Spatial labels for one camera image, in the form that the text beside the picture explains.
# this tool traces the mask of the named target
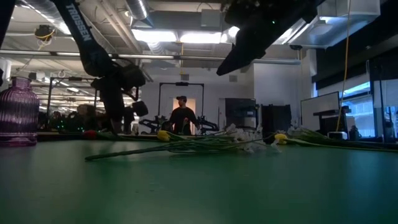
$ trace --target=white wall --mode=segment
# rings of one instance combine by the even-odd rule
[[[254,65],[254,97],[262,105],[290,105],[292,118],[297,117],[301,68],[298,65]]]
[[[254,97],[263,105],[290,105],[292,119],[299,120],[300,102],[312,95],[311,76],[316,75],[316,52],[308,50],[301,65],[254,65]]]
[[[176,96],[186,96],[196,99],[196,116],[201,115],[201,86],[163,85],[160,96],[160,115],[167,118],[172,112],[172,99]],[[142,87],[141,99],[148,107],[146,119],[154,119],[158,112],[159,83],[148,83]],[[246,85],[212,85],[205,84],[203,115],[212,123],[218,123],[218,107],[220,98],[253,98],[252,91]],[[141,131],[149,131],[140,126]]]

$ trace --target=person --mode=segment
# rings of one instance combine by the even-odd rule
[[[174,134],[191,135],[191,122],[197,129],[200,129],[195,113],[186,106],[187,97],[178,96],[178,108],[175,108],[170,117],[170,123],[174,124]]]

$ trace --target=light fixture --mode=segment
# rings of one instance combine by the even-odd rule
[[[327,24],[324,20],[319,20],[316,24],[313,25],[310,30],[311,35],[323,35],[329,32],[333,28],[333,25]]]
[[[296,33],[293,38],[289,40],[289,43],[291,44],[293,41],[295,41],[298,37],[300,37],[309,27],[311,26],[311,23],[305,25],[298,33]]]
[[[154,42],[175,42],[177,37],[174,31],[169,30],[137,30],[132,29],[135,38],[147,43]]]
[[[75,93],[78,93],[78,92],[79,92],[79,90],[76,89],[76,88],[67,88],[67,90],[74,91]]]
[[[64,82],[60,82],[60,84],[61,84],[61,85],[64,85],[64,86],[69,86],[69,84],[66,84],[66,83],[64,83]]]
[[[228,29],[228,34],[229,34],[231,37],[235,37],[236,34],[238,33],[238,31],[239,31],[239,28],[233,26],[233,27],[231,27],[231,28]]]
[[[39,10],[35,9],[35,7],[33,7],[30,4],[27,4],[27,6],[22,5],[22,7],[27,8],[27,9],[33,9],[35,12],[39,13],[39,15],[41,15],[44,19],[48,20],[50,23],[52,23],[58,30],[60,30],[61,32],[63,32],[66,35],[71,35],[68,26],[66,25],[65,22],[55,22],[54,19],[50,18],[52,16],[46,16],[45,14],[43,14],[42,12],[40,12]]]
[[[219,44],[221,40],[221,33],[209,32],[189,32],[181,36],[180,41],[183,43],[193,44]]]

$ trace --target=yellow cable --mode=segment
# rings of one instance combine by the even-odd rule
[[[346,59],[345,59],[344,79],[343,79],[343,91],[341,91],[340,110],[339,110],[339,112],[338,112],[338,119],[337,119],[336,131],[338,131],[338,129],[339,129],[339,127],[340,127],[341,110],[343,109],[344,89],[345,89],[346,79],[347,79],[347,70],[348,70],[348,47],[349,47],[349,20],[350,20],[350,15],[351,15],[351,0],[349,0],[349,3],[348,3]]]
[[[51,35],[53,35],[54,34],[54,32],[55,32],[55,29],[51,32],[51,34],[47,34],[47,35],[45,35],[45,36],[37,36],[37,35],[35,35],[35,37],[36,38],[39,38],[39,39],[41,39],[41,38],[47,38],[47,37],[50,37]]]

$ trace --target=green table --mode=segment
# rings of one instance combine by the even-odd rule
[[[398,223],[398,154],[156,152],[85,162],[147,142],[0,149],[0,223]]]

